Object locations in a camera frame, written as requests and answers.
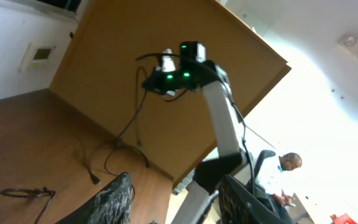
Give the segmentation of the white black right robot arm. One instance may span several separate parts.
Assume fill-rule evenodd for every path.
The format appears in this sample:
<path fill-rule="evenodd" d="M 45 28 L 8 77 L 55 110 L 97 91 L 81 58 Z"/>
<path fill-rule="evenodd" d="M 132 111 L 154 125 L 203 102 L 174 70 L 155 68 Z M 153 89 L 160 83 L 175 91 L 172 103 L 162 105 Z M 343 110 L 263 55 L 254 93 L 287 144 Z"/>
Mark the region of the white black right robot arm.
<path fill-rule="evenodd" d="M 212 201 L 222 177 L 250 164 L 245 137 L 237 133 L 243 116 L 232 97 L 227 73 L 206 58 L 205 46 L 197 41 L 180 45 L 179 66 L 168 70 L 168 60 L 175 55 L 166 50 L 154 53 L 159 65 L 154 67 L 142 87 L 158 95 L 169 91 L 201 89 L 207 102 L 216 136 L 218 158 L 200 163 L 195 168 L 188 194 L 172 223 L 197 223 Z"/>

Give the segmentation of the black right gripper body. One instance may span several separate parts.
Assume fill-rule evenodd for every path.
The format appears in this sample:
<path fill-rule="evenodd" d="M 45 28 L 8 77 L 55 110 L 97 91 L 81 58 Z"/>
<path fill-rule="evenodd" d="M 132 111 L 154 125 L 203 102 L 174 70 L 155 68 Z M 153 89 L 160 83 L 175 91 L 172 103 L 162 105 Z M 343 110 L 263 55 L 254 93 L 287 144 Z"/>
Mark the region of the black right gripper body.
<path fill-rule="evenodd" d="M 165 95 L 168 91 L 195 89 L 198 83 L 196 77 L 187 70 L 175 70 L 168 73 L 153 70 L 141 86 L 147 91 Z"/>

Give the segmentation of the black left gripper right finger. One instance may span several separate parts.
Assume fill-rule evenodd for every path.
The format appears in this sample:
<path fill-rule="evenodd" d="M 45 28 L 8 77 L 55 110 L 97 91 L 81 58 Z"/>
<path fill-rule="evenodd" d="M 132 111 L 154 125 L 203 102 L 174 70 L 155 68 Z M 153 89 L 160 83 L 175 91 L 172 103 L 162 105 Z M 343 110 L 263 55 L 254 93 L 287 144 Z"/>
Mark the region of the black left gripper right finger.
<path fill-rule="evenodd" d="M 225 174 L 218 190 L 222 224 L 285 224 L 233 176 Z"/>

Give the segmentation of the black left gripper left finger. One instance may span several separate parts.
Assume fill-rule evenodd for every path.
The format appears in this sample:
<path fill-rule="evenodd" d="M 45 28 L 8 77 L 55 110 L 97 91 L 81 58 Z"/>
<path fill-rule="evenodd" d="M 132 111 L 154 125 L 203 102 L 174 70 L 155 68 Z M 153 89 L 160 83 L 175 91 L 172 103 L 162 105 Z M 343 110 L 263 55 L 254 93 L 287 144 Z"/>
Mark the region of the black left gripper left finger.
<path fill-rule="evenodd" d="M 128 224 L 131 205 L 131 176 L 123 172 L 57 224 Z"/>

